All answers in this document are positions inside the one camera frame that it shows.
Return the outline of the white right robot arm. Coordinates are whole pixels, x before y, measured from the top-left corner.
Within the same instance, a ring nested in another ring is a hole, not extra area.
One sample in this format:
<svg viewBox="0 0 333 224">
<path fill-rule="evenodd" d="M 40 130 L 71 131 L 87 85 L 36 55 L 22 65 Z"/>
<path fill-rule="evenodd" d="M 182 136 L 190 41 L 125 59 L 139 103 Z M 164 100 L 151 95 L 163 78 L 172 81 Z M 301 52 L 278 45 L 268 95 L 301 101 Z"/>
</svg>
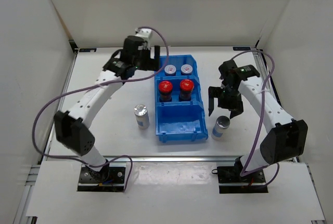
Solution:
<svg viewBox="0 0 333 224">
<path fill-rule="evenodd" d="M 308 125 L 292 117 L 265 91 L 267 81 L 261 79 L 253 65 L 238 67 L 232 60 L 225 61 L 219 72 L 222 85 L 208 88 L 209 113 L 219 107 L 229 110 L 231 118 L 241 115 L 245 97 L 260 117 L 259 127 L 265 127 L 267 132 L 262 142 L 258 142 L 256 134 L 250 153 L 236 159 L 236 180 L 246 182 L 263 168 L 303 154 Z"/>
</svg>

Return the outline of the grey-lid dark jar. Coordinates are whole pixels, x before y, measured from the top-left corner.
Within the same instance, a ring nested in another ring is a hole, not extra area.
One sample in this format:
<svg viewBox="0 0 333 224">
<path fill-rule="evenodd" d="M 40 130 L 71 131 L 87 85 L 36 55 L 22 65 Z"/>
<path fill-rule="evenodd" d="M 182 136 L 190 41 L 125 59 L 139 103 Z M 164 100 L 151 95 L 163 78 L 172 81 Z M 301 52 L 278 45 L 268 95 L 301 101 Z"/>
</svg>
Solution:
<svg viewBox="0 0 333 224">
<path fill-rule="evenodd" d="M 174 65 L 168 64 L 164 68 L 164 73 L 166 76 L 175 76 L 176 75 L 176 67 Z"/>
<path fill-rule="evenodd" d="M 184 64 L 181 66 L 182 75 L 192 75 L 193 67 L 190 64 Z"/>
</svg>

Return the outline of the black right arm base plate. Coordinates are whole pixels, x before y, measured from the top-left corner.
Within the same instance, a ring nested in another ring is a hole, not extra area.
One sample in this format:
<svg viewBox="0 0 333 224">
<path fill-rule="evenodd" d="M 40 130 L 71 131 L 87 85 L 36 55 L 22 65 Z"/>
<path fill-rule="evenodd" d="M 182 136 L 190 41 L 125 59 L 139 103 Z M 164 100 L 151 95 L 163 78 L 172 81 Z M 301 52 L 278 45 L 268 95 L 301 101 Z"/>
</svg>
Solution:
<svg viewBox="0 0 333 224">
<path fill-rule="evenodd" d="M 219 194 L 268 193 L 263 170 L 240 177 L 233 166 L 218 166 L 211 173 L 217 176 Z"/>
</svg>

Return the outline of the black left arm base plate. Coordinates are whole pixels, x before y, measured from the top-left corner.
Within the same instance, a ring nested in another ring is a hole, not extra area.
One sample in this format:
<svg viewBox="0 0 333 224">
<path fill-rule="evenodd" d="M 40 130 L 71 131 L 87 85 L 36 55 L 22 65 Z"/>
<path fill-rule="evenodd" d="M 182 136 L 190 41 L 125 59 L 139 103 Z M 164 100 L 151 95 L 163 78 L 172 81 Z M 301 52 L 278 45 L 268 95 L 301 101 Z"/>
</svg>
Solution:
<svg viewBox="0 0 333 224">
<path fill-rule="evenodd" d="M 82 166 L 78 178 L 78 192 L 123 192 L 125 188 L 124 165 L 103 167 L 95 171 Z"/>
</svg>

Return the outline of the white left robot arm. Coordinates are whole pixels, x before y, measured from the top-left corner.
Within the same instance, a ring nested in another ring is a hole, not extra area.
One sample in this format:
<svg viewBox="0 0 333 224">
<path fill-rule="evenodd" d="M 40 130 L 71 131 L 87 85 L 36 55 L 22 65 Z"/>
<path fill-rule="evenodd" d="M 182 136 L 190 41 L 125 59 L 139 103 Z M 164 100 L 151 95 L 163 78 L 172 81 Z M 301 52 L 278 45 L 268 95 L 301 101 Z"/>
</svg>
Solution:
<svg viewBox="0 0 333 224">
<path fill-rule="evenodd" d="M 112 54 L 96 80 L 97 87 L 89 89 L 66 112 L 54 116 L 56 139 L 86 163 L 90 176 L 97 182 L 109 179 L 109 165 L 95 148 L 95 137 L 90 132 L 91 123 L 99 110 L 131 78 L 136 70 L 158 71 L 159 53 L 150 55 L 152 31 L 137 30 L 129 35 L 122 49 Z"/>
</svg>

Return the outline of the silver-lid spice bottle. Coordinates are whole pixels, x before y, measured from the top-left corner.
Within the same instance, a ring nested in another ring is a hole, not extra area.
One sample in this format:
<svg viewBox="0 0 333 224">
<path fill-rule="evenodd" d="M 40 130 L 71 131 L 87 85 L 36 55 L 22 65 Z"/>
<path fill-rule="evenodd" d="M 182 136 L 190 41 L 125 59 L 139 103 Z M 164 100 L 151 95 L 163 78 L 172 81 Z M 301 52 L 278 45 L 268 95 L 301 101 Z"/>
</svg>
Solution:
<svg viewBox="0 0 333 224">
<path fill-rule="evenodd" d="M 147 129 L 150 125 L 147 107 L 143 104 L 138 104 L 134 108 L 134 114 L 138 127 L 141 129 Z"/>
<path fill-rule="evenodd" d="M 215 125 L 212 129 L 211 137 L 214 140 L 221 140 L 223 137 L 223 134 L 230 126 L 230 119 L 227 116 L 219 116 L 216 121 Z"/>
</svg>

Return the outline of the red-lid sauce jar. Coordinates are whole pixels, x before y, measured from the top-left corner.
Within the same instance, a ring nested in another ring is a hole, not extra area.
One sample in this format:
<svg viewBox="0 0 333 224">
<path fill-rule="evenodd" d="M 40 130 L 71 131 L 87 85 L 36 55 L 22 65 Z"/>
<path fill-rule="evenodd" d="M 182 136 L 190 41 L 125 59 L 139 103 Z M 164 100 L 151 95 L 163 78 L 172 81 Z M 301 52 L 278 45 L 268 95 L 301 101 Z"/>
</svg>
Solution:
<svg viewBox="0 0 333 224">
<path fill-rule="evenodd" d="M 162 81 L 158 85 L 158 91 L 160 94 L 160 102 L 172 101 L 173 85 L 170 81 Z"/>
<path fill-rule="evenodd" d="M 180 101 L 190 101 L 194 89 L 194 82 L 190 79 L 184 79 L 180 82 Z"/>
</svg>

